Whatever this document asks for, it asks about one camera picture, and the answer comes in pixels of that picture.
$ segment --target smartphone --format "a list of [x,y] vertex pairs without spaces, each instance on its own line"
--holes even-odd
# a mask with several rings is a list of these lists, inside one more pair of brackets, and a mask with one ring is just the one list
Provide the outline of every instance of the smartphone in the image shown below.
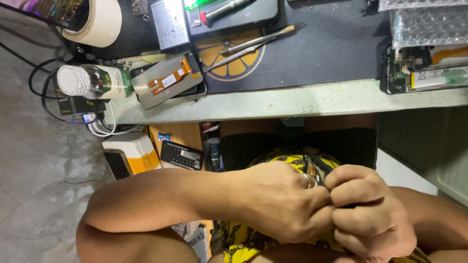
[[81,30],[89,17],[89,0],[0,0],[0,7],[71,31]]
[[106,149],[104,151],[104,157],[116,180],[121,180],[133,175],[127,157],[122,150]]

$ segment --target white label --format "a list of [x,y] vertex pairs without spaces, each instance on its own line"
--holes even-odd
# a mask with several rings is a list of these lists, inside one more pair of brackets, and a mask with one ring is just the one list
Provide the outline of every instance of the white label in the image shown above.
[[114,68],[114,67],[108,67],[108,66],[98,66],[96,67],[104,70],[107,72],[110,76],[110,91],[104,93],[100,99],[121,99],[125,98],[125,86],[122,81],[122,73],[120,72],[120,69]]
[[91,89],[91,79],[82,67],[62,66],[57,73],[58,86],[69,96],[83,96]]
[[151,10],[161,50],[190,43],[182,0],[161,0]]
[[171,86],[172,84],[174,84],[176,82],[176,77],[174,76],[174,74],[171,74],[169,77],[165,78],[162,80],[162,84],[165,88]]

